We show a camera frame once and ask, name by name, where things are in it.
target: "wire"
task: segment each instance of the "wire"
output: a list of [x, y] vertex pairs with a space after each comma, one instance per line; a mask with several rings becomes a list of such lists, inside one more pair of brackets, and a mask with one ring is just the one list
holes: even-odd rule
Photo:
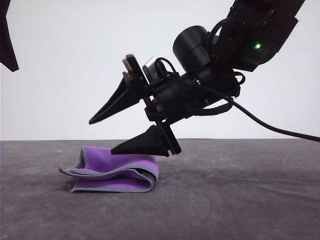
[[193, 85], [188, 85], [186, 83], [184, 83], [179, 74], [177, 73], [177, 71], [175, 70], [174, 66], [172, 65], [172, 63], [165, 59], [164, 57], [159, 57], [156, 59], [156, 61], [154, 62], [155, 64], [155, 69], [156, 71], [160, 71], [158, 68], [158, 61], [163, 60], [166, 63], [168, 63], [170, 65], [170, 67], [172, 68], [174, 74], [177, 76], [178, 81], [189, 88], [195, 88], [195, 89], [202, 89], [205, 90], [207, 92], [211, 92], [219, 97], [221, 97], [222, 99], [224, 99], [225, 101], [229, 102], [230, 104], [232, 104], [233, 106], [235, 106], [237, 109], [239, 109], [240, 111], [242, 111], [244, 114], [246, 114], [249, 118], [251, 118], [252, 120], [254, 120], [256, 123], [260, 124], [261, 126], [265, 127], [266, 129], [269, 129], [273, 132], [276, 133], [280, 133], [280, 134], [284, 134], [284, 135], [288, 135], [288, 136], [292, 136], [292, 137], [296, 137], [296, 138], [301, 138], [301, 139], [307, 139], [307, 140], [311, 140], [311, 141], [315, 141], [315, 142], [320, 142], [320, 137], [318, 136], [312, 136], [312, 135], [307, 135], [307, 134], [302, 134], [302, 133], [298, 133], [298, 132], [293, 132], [293, 131], [287, 131], [287, 130], [283, 130], [274, 126], [271, 126], [267, 123], [265, 123], [264, 121], [260, 120], [259, 118], [257, 118], [256, 116], [254, 116], [251, 112], [249, 112], [247, 109], [245, 109], [243, 106], [241, 106], [239, 103], [235, 102], [234, 99], [232, 97], [228, 97], [216, 90], [214, 90], [213, 88], [209, 88], [209, 87], [205, 87], [205, 86], [193, 86]]

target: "black object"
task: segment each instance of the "black object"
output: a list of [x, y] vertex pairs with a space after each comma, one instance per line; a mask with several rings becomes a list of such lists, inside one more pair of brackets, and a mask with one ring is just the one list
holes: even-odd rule
[[[142, 68], [146, 79], [135, 57], [127, 55], [123, 60], [127, 72], [123, 73], [119, 87], [89, 123], [108, 118], [141, 99], [145, 102], [145, 113], [156, 125], [115, 147], [112, 154], [168, 157], [168, 150], [179, 154], [181, 148], [171, 124], [191, 116], [225, 113], [232, 106], [272, 131], [320, 142], [318, 137], [272, 127], [233, 100], [239, 96], [240, 85], [246, 79], [234, 69], [252, 72], [272, 59], [297, 24], [295, 15], [304, 1], [236, 0], [227, 18], [211, 32], [202, 26], [185, 29], [173, 43], [173, 52], [186, 71], [181, 76], [167, 59], [153, 57]], [[171, 70], [165, 68], [164, 62]], [[228, 103], [203, 109], [221, 99]]]
[[14, 72], [18, 70], [19, 67], [10, 40], [6, 18], [9, 4], [10, 0], [0, 1], [0, 63], [3, 63], [8, 69]]

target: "gray table surface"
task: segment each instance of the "gray table surface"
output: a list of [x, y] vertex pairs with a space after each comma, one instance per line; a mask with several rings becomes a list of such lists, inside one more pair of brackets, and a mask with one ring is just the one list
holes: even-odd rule
[[302, 139], [181, 139], [149, 193], [69, 193], [82, 146], [2, 141], [3, 240], [319, 240], [320, 145]]

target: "white background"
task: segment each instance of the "white background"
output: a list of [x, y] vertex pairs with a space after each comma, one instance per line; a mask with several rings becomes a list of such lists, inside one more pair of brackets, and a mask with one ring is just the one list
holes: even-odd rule
[[[13, 0], [7, 20], [20, 70], [1, 66], [2, 140], [128, 139], [152, 123], [144, 104], [100, 123], [88, 120], [117, 88], [135, 54], [165, 57], [183, 74], [172, 45], [192, 25], [210, 31], [233, 0]], [[246, 73], [237, 101], [279, 128], [320, 136], [319, 0], [306, 0], [281, 51]], [[236, 108], [172, 125], [177, 138], [287, 138]]]

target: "folded towel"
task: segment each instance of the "folded towel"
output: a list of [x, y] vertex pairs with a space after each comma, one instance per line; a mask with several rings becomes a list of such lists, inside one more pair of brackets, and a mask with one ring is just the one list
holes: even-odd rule
[[159, 177], [157, 161], [152, 155], [112, 155], [110, 149], [94, 146], [81, 149], [76, 167], [58, 170], [78, 179], [71, 192], [145, 193], [155, 186]]

